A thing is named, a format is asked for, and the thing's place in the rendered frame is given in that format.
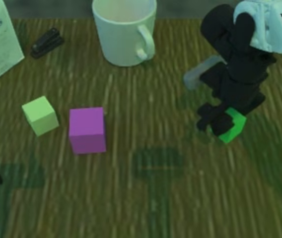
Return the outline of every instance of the mug handle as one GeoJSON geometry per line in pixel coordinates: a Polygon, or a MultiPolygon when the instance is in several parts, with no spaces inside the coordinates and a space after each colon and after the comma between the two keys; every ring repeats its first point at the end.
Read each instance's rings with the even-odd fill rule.
{"type": "Polygon", "coordinates": [[[145,49],[137,49],[137,55],[142,61],[150,60],[155,54],[155,44],[152,34],[145,25],[138,26],[138,32],[145,41],[145,49]]]}

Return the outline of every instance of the mug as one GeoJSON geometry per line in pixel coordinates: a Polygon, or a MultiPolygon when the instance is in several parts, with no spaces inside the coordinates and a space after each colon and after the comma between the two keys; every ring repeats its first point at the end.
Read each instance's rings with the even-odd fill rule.
{"type": "Polygon", "coordinates": [[[108,62],[134,66],[153,58],[156,0],[94,0],[92,11],[108,62]]]}

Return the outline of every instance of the wooden table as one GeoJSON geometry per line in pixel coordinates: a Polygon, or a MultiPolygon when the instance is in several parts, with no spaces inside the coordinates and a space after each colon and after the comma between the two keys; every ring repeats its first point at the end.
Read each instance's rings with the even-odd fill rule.
{"type": "Polygon", "coordinates": [[[27,57],[0,78],[0,237],[282,238],[282,57],[266,102],[222,145],[195,128],[210,89],[182,82],[214,53],[199,21],[159,20],[155,58],[132,68],[104,60],[90,19],[14,24],[27,57]],[[32,59],[52,26],[66,43],[32,59]],[[36,138],[21,105],[42,95],[61,126],[36,138]],[[94,106],[106,112],[108,152],[74,156],[69,109],[94,106]]]}

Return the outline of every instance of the purple block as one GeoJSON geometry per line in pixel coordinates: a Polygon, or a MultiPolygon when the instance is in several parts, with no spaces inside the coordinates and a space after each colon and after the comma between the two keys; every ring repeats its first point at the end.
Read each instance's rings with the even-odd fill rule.
{"type": "Polygon", "coordinates": [[[106,136],[103,109],[71,109],[69,139],[75,154],[105,152],[106,136]]]}

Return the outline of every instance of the green cube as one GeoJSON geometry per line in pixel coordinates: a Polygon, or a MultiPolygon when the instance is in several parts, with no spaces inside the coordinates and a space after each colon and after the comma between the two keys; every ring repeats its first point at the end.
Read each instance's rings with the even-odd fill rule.
{"type": "Polygon", "coordinates": [[[45,96],[24,104],[22,109],[37,136],[59,126],[55,110],[45,96]]]}
{"type": "Polygon", "coordinates": [[[224,143],[229,143],[242,132],[247,118],[234,108],[228,108],[226,113],[232,117],[234,126],[232,129],[220,135],[218,138],[224,143]]]}

